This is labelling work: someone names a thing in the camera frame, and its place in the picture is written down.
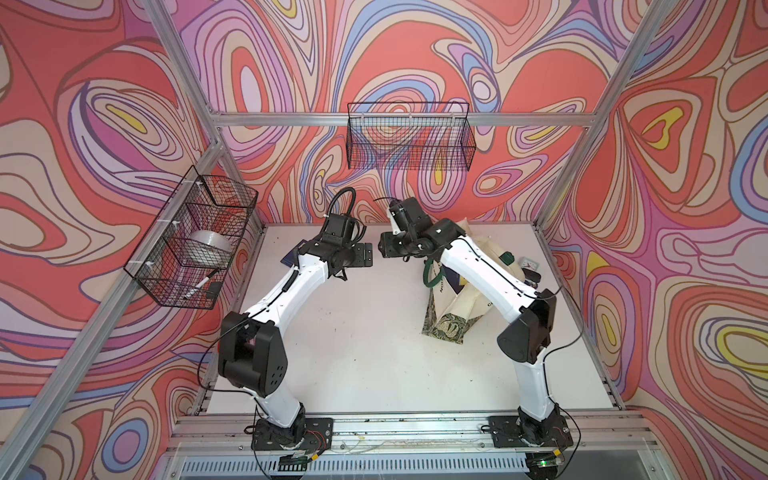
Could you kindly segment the navy book top yellow label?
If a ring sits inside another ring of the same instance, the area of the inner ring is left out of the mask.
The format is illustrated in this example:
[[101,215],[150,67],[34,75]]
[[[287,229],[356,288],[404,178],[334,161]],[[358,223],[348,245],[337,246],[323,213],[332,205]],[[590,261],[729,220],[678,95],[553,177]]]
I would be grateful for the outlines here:
[[280,263],[288,268],[292,268],[294,266],[297,266],[299,251],[301,247],[306,243],[305,239],[300,240],[296,245],[294,245],[280,260]]

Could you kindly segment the cream canvas bag green handles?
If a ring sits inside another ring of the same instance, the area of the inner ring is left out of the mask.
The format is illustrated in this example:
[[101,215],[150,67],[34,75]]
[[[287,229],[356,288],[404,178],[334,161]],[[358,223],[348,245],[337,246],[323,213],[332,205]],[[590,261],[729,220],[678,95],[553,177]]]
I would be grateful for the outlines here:
[[[490,237],[471,236],[466,219],[456,226],[503,270],[520,281],[526,280],[523,269],[509,251],[502,250]],[[465,334],[493,307],[464,277],[435,260],[425,261],[422,280],[430,290],[421,331],[425,336],[462,344]]]

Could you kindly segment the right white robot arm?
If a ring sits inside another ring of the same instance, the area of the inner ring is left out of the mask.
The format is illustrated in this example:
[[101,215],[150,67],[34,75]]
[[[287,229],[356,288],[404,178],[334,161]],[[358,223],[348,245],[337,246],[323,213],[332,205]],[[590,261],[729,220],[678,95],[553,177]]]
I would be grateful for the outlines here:
[[537,292],[486,254],[457,223],[433,222],[415,198],[389,201],[390,232],[378,249],[385,258],[428,258],[441,263],[476,288],[500,312],[508,326],[498,335],[500,350],[514,362],[518,381],[521,438],[544,443],[561,418],[550,398],[544,356],[551,343],[556,294]]

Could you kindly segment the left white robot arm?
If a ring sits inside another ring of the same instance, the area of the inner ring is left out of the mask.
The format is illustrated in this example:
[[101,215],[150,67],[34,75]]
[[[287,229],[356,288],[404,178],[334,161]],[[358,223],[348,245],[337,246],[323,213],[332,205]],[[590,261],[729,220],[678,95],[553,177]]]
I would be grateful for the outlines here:
[[349,214],[329,214],[313,238],[294,249],[289,271],[259,302],[221,324],[218,374],[252,396],[268,425],[304,426],[304,406],[283,384],[288,356],[283,335],[310,296],[326,281],[346,279],[348,268],[372,265],[366,226]]

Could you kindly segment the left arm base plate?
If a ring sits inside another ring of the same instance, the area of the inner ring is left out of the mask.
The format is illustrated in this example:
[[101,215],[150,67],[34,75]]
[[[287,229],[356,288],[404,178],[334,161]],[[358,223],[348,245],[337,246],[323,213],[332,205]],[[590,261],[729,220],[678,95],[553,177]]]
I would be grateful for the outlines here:
[[265,419],[258,419],[255,425],[244,429],[251,437],[253,451],[324,451],[332,446],[334,419],[331,417],[310,417],[303,427],[276,427]]

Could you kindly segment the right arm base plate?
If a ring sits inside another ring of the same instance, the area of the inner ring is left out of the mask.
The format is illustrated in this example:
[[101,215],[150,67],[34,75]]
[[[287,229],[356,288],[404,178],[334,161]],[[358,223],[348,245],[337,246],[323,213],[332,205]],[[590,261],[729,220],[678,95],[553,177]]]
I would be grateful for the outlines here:
[[487,425],[495,448],[562,450],[574,445],[571,429],[561,415],[541,422],[517,415],[490,416]]

